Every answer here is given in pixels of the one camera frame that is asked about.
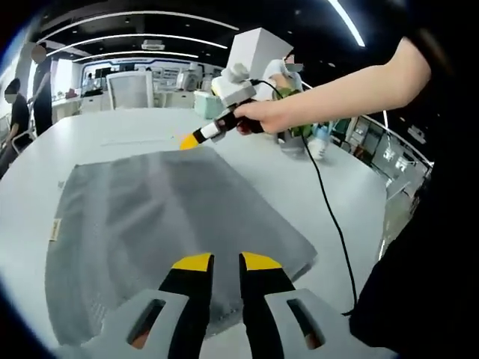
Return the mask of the person's right hand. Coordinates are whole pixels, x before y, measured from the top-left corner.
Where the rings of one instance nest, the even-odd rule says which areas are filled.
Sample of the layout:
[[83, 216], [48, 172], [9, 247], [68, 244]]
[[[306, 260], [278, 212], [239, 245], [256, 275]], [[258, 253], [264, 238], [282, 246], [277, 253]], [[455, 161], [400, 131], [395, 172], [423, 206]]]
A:
[[240, 118], [237, 130], [242, 135], [253, 133], [252, 125], [244, 117], [259, 124], [267, 133], [280, 132], [290, 126], [290, 114], [283, 100], [246, 103], [235, 109], [234, 116]]

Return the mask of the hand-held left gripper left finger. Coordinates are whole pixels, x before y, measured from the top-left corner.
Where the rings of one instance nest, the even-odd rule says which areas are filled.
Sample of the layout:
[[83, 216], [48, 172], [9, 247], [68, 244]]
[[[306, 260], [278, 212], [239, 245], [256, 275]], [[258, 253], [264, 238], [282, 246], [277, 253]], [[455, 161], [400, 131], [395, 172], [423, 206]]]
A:
[[57, 358], [198, 358], [210, 320], [214, 256], [184, 257], [158, 289], [110, 312], [99, 335], [61, 346]]

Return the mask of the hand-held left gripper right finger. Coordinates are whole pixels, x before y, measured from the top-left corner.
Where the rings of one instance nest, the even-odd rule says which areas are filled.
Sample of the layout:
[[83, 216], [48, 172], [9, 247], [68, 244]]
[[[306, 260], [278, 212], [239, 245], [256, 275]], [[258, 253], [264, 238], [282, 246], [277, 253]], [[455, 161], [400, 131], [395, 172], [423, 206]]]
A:
[[281, 264], [239, 255], [242, 319], [253, 358], [378, 358], [351, 335], [347, 319], [307, 289], [296, 289]]

